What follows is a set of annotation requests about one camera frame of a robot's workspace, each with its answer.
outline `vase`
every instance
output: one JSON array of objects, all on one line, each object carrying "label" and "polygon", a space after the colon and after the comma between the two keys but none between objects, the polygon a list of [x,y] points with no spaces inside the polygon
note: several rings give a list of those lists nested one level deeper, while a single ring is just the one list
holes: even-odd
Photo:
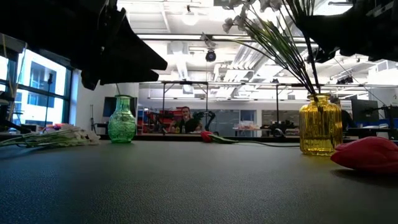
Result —
[{"label": "vase", "polygon": [[130,96],[117,95],[116,109],[109,119],[108,134],[112,143],[131,142],[136,133],[136,120],[130,111]]},{"label": "vase", "polygon": [[329,103],[330,94],[308,96],[300,109],[300,150],[307,155],[330,156],[343,143],[341,109]]}]

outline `ceiling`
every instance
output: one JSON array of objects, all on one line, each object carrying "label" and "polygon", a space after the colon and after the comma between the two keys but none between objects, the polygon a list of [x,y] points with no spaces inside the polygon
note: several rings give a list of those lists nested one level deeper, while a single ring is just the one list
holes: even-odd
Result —
[{"label": "ceiling", "polygon": [[[339,14],[350,7],[332,6],[329,5],[330,1],[319,0],[315,14]],[[214,6],[222,2],[223,0],[119,0],[118,6],[127,10],[130,25],[135,33],[162,34],[162,38],[158,35],[153,39],[150,37],[145,39],[145,42],[169,64],[166,71],[156,71],[160,75],[159,80],[186,78],[209,82],[270,82],[273,78],[278,78],[280,83],[297,83],[293,75],[269,63],[268,58],[262,54],[234,42],[214,41],[216,60],[214,62],[205,60],[209,47],[199,38],[190,40],[186,39],[185,35],[201,35],[202,32],[206,35],[226,35],[222,25],[227,17],[233,18],[235,12]],[[262,17],[267,17],[268,13],[266,11]],[[233,27],[229,35],[244,35],[244,33]],[[181,53],[176,54],[172,50],[170,44],[173,42],[182,43]],[[304,57],[305,49],[299,47]],[[380,62],[368,62],[368,58],[363,55],[343,57],[337,52],[335,59],[318,63],[316,68],[321,83],[335,84],[339,78],[347,75],[354,77],[354,83],[367,83],[369,69],[378,63]],[[308,74],[312,73],[312,69],[308,66]]]}]

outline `textured tabletop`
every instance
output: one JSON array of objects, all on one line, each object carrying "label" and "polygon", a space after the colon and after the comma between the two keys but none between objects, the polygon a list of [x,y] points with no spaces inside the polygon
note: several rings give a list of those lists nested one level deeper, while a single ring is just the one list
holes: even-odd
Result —
[{"label": "textured tabletop", "polygon": [[398,222],[397,178],[298,148],[142,141],[1,155],[0,223]]}]

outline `black cloth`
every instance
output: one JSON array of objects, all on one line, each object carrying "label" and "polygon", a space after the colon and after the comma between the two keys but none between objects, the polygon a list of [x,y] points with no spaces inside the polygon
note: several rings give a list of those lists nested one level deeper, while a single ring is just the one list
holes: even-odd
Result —
[{"label": "black cloth", "polygon": [[182,126],[185,126],[185,133],[190,133],[192,131],[195,131],[199,124],[199,121],[196,121],[195,119],[189,119],[187,122],[185,122],[184,119],[181,120],[180,122],[180,133],[182,133]]},{"label": "black cloth", "polygon": [[354,123],[353,119],[345,110],[341,110],[341,121],[343,122],[343,131],[347,130],[347,124],[350,128],[356,128],[356,124]]}]

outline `black fabric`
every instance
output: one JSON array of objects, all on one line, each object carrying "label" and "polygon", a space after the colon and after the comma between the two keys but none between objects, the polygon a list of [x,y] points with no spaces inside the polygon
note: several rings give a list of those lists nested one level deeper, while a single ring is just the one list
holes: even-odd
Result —
[{"label": "black fabric", "polygon": [[180,133],[182,133],[182,126],[185,126],[185,133],[190,133],[192,131],[195,131],[199,124],[199,121],[195,119],[189,119],[187,122],[185,122],[184,119],[180,121]]},{"label": "black fabric", "polygon": [[341,120],[343,122],[343,130],[347,130],[347,124],[350,128],[356,128],[356,124],[354,123],[353,119],[349,115],[349,113],[345,110],[341,110]]},{"label": "black fabric", "polygon": [[397,222],[397,177],[298,148],[136,141],[2,150],[2,224]]}]

